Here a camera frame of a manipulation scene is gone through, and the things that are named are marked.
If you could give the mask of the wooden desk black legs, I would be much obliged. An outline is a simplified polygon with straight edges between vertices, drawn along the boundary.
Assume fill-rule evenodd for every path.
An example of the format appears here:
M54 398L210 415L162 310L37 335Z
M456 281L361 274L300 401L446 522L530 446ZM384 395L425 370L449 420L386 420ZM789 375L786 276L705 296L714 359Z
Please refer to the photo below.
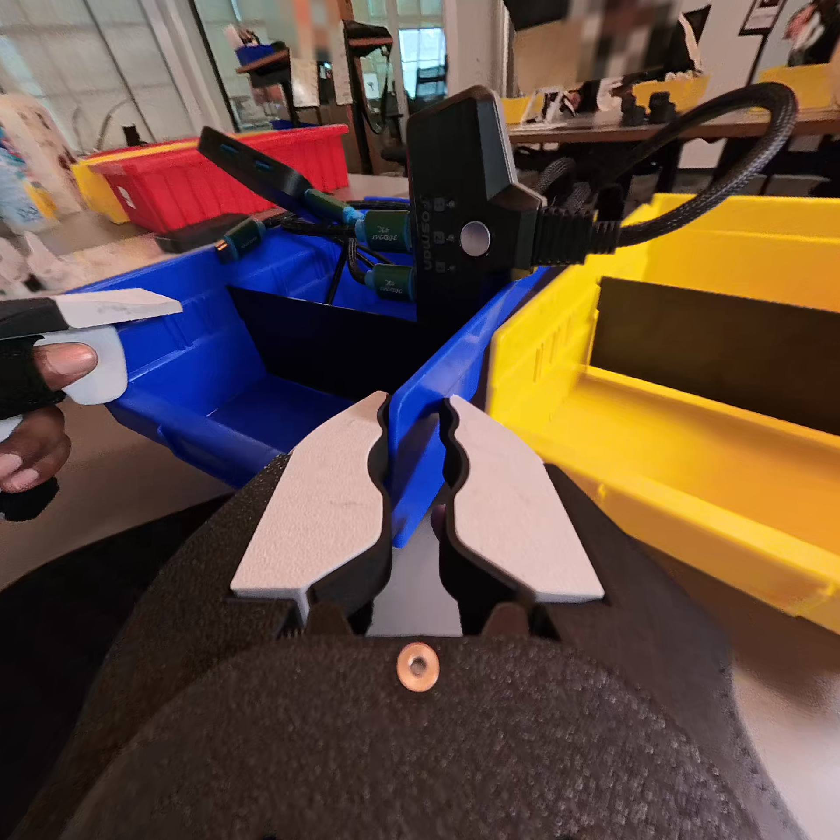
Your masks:
M766 111L740 110L720 115L714 119L680 129L668 141L686 143L691 140L713 142L718 140L754 140L759 138L769 125ZM567 122L527 123L507 128L513 148L520 146L557 147L580 144L639 144L655 137L664 130L670 130L675 122L667 124L646 123L625 126L616 121L598 119L595 115L574 118ZM791 138L802 136L823 136L838 134L839 111L833 108L806 108L799 111Z

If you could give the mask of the silver hub adapter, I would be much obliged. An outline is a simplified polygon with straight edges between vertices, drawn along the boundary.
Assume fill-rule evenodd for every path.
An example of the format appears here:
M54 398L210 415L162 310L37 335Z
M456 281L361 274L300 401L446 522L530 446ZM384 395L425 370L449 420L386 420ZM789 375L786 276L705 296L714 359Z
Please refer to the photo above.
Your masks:
M520 184L501 100L474 86L406 125L417 320L444 340L514 271L529 272L545 201Z

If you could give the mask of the person's left hand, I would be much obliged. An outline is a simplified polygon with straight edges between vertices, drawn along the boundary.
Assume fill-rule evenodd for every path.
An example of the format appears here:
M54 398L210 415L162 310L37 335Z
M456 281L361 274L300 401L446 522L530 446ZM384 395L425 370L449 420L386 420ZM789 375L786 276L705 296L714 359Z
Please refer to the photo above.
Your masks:
M82 343L55 343L35 348L35 366L52 391L62 391L98 364L95 351ZM1 444L1 490L18 494L53 478L70 456L66 419L56 406L23 416Z

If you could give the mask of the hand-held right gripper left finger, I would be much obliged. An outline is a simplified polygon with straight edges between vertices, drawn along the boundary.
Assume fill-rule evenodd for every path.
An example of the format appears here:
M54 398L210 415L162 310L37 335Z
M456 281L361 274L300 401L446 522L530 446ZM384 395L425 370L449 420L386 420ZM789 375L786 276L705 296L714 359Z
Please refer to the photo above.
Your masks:
M230 582L232 595L290 602L301 621L321 603L351 621L371 620L392 573L389 399L373 392L294 447Z

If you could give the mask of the white blue printed package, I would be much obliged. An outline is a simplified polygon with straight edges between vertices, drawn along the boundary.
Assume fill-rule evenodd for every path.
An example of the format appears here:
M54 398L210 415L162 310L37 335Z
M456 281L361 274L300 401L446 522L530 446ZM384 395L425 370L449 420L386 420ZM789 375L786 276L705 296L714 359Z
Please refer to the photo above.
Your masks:
M63 186L58 165L63 150L44 106L25 94L2 94L2 216L15 233L36 233L58 223L49 185Z

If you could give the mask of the black usb adapter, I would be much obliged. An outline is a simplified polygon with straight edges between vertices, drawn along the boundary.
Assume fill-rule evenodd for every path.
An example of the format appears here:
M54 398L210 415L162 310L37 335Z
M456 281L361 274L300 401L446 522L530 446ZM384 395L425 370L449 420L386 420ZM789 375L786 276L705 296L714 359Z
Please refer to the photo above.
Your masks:
M154 234L154 241L164 254L182 255L214 244L248 217L243 213L223 213L197 223Z

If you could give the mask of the yellow plastic bin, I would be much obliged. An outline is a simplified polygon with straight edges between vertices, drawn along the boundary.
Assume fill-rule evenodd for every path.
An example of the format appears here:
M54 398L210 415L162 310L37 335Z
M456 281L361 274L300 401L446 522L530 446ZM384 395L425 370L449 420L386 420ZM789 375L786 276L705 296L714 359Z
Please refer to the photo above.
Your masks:
M735 196L566 269L496 332L486 410L637 540L839 630L839 436L591 364L604 277L839 312L836 198Z
M130 217L126 214L108 181L93 169L93 163L99 160L121 160L137 155L180 151L193 148L196 144L197 137L193 137L172 142L144 143L138 146L90 152L82 156L77 163L72 164L70 171L76 180L81 199L90 211L105 216L114 224L127 224Z
M774 66L762 70L758 82L778 82L792 89L800 109L833 109L837 103L833 88L833 67L829 63Z
M647 80L638 82L632 88L636 104L650 110L651 98L662 93L668 94L668 100L675 105L677 113L692 110L704 98L709 76L673 75L666 80Z

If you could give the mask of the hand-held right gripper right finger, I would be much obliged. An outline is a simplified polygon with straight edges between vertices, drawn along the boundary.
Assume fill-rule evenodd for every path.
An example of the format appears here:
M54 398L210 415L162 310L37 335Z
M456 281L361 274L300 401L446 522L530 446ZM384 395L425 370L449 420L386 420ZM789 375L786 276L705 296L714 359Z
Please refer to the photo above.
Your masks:
M523 604L601 601L605 588L541 457L458 395L441 405L440 433L455 554Z

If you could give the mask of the black bin divider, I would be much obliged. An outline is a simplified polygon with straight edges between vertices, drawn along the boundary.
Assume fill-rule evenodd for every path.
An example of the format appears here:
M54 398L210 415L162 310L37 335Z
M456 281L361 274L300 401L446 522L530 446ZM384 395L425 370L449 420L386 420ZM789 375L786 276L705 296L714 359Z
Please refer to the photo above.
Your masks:
M839 315L604 277L591 364L839 435Z
M414 321L228 287L269 374L350 399L394 394L444 345Z

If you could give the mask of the red plastic bin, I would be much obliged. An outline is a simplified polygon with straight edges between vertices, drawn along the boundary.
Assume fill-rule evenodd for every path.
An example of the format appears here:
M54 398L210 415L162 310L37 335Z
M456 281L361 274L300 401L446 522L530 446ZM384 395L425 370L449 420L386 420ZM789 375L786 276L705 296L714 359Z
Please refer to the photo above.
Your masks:
M342 123L235 135L247 146L304 175L315 188L332 193L349 183ZM238 183L197 150L197 139L155 145L135 153L111 153L90 160L108 183L129 221L164 233L223 214L260 214L264 198Z

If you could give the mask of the row of white small bottles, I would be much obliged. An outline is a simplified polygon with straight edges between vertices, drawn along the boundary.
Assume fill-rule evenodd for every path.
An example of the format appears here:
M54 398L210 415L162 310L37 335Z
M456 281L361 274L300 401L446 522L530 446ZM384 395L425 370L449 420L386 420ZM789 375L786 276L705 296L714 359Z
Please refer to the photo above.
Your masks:
M26 254L19 251L8 238L1 238L2 299L31 298L49 291L30 264L35 257L35 247L42 246L43 243L38 236L30 232L24 234L24 241L28 248Z

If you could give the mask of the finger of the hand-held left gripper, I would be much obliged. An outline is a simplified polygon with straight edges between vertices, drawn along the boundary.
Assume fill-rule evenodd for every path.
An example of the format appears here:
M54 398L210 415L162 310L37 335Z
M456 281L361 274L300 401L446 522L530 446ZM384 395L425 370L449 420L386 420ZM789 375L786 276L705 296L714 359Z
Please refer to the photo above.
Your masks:
M173 298L140 288L78 292L54 296L69 330L170 316L183 311Z

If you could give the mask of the blue plastic bin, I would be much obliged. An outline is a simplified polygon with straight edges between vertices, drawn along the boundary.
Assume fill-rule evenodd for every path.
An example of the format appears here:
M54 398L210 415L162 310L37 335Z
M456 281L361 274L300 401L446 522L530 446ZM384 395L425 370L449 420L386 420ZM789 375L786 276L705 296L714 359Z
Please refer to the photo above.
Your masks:
M119 325L129 384L108 405L111 414L186 463L231 487L243 487L274 458L358 401L269 374L228 287L328 305L324 300L339 257L340 247L331 240L274 229L255 250L228 265L207 246L92 284L92 291L143 288L183 307L167 317ZM396 548L408 544L444 481L441 400L483 398L495 331L556 275L556 269L537 269L500 288L389 393L386 487ZM329 306L417 322L413 304L379 299L346 270Z

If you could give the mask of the black multiport usb hub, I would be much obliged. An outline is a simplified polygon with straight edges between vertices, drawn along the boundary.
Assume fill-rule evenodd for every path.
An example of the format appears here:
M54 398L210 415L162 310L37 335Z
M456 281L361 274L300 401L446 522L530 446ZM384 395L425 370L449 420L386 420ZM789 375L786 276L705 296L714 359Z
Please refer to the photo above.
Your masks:
M200 133L197 150L269 204L296 214L307 212L312 184L298 171L211 127Z

